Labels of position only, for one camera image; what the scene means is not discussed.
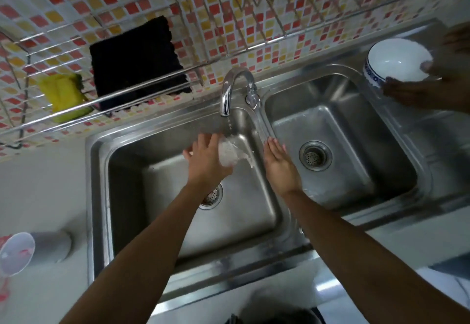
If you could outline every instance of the person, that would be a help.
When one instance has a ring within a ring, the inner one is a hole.
[[[470,54],[470,22],[452,28],[444,36],[443,44],[455,53]],[[470,113],[470,75],[426,62],[422,69],[440,79],[400,82],[387,78],[383,86],[384,95],[403,105],[420,109]]]
[[[232,167],[219,161],[220,135],[200,134],[183,155],[188,181],[168,208],[103,269],[61,324],[146,323],[203,200]],[[277,139],[264,144],[267,179],[370,323],[470,323],[470,312],[432,287],[359,228],[311,200]]]

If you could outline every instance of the yellow sponge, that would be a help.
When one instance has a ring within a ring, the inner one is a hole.
[[[56,113],[87,101],[86,97],[80,92],[81,82],[82,77],[79,74],[54,74],[40,79],[38,84],[39,89],[52,104],[52,112]],[[93,108],[84,107],[56,116],[54,121],[57,123],[67,122],[84,116],[91,111],[93,111]]]

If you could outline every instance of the hand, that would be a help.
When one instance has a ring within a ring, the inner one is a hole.
[[[183,156],[189,162],[188,185],[200,189],[204,196],[233,171],[233,167],[223,167],[220,164],[219,138],[218,134],[199,134],[197,141],[183,151]]]
[[[444,45],[455,53],[470,54],[470,22],[458,24],[444,36]]]
[[[470,78],[455,71],[431,66],[427,73],[438,81],[400,82],[387,78],[384,95],[406,106],[421,109],[454,110],[470,113]]]
[[[277,138],[268,137],[264,153],[267,180],[276,194],[284,197],[291,191],[302,191],[302,180],[286,152],[286,146],[281,147]]]

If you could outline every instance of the forearm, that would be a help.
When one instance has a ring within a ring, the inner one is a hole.
[[[284,200],[314,249],[370,323],[459,323],[469,312],[369,235],[310,200]]]
[[[197,187],[185,186],[103,270],[61,324],[146,323],[203,197]]]

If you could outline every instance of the black towel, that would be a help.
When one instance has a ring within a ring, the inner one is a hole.
[[[90,46],[94,83],[98,96],[128,88],[149,79],[183,69],[175,54],[172,34],[164,16]],[[134,101],[187,82],[179,75],[100,103],[101,110]],[[190,93],[190,88],[182,92]]]

